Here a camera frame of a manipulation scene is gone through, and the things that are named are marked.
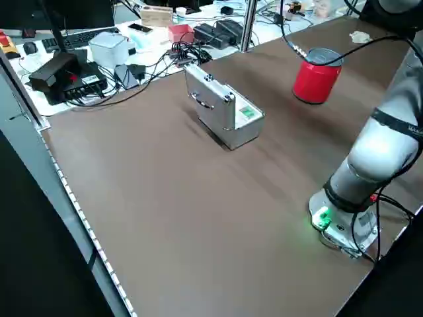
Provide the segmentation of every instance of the keyboard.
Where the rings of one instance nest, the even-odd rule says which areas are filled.
[[[119,33],[119,29],[116,27],[112,28],[103,28],[101,30],[87,31],[77,34],[70,34],[69,36],[64,36],[63,40],[65,42],[65,47],[67,50],[72,50],[73,48],[82,48],[83,46],[88,46],[88,41],[96,37],[101,32],[111,32]],[[46,49],[47,53],[52,53],[59,49],[58,43],[55,38],[47,38],[42,40],[42,45]]]

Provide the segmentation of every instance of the red button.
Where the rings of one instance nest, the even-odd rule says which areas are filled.
[[[0,35],[0,43],[3,46],[9,46],[9,39],[6,37],[6,35]]]

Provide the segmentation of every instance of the green led light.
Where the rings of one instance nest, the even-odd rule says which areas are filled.
[[[315,227],[324,231],[332,223],[330,218],[330,209],[327,206],[321,207],[312,218],[312,222]]]

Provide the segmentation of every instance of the robotic arm base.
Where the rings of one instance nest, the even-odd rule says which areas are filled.
[[[377,238],[375,206],[371,205],[366,211],[358,213],[354,225],[354,236],[361,251],[365,252]],[[309,201],[311,224],[324,232],[334,245],[341,247],[352,258],[359,258],[362,253],[357,249],[352,238],[352,217],[333,205],[325,190],[321,189]]]

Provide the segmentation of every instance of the led strip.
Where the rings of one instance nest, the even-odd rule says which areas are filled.
[[[122,298],[122,300],[125,303],[125,307],[128,309],[128,312],[130,313],[131,317],[137,317],[137,313],[134,310],[134,307],[131,304],[131,301],[129,300],[122,284],[120,283],[118,276],[116,275],[116,272],[113,270],[112,265],[110,264],[110,261],[108,260],[106,253],[104,252],[104,249],[102,248],[100,241],[98,240],[98,238],[96,237],[93,228],[91,228],[84,212],[81,209],[81,206],[79,205],[77,198],[75,197],[75,194],[72,192],[71,188],[69,187],[69,184],[67,183],[66,177],[63,175],[63,172],[60,170],[59,164],[57,163],[56,159],[53,157],[52,152],[50,151],[50,149],[48,148],[48,145],[46,143],[46,140],[44,140],[44,138],[41,136],[41,140],[44,143],[44,146],[47,149],[47,152],[53,162],[54,168],[61,180],[61,183],[63,184],[67,195],[69,196],[70,200],[72,201],[72,204],[79,216],[79,219],[81,220],[83,226],[85,227],[85,230],[87,230],[91,240],[93,241],[93,244],[98,252],[98,254],[100,255],[100,258],[104,264],[104,266],[107,269],[107,272],[110,276],[110,278],[113,281],[114,286],[116,287],[116,289],[119,292],[120,297]]]

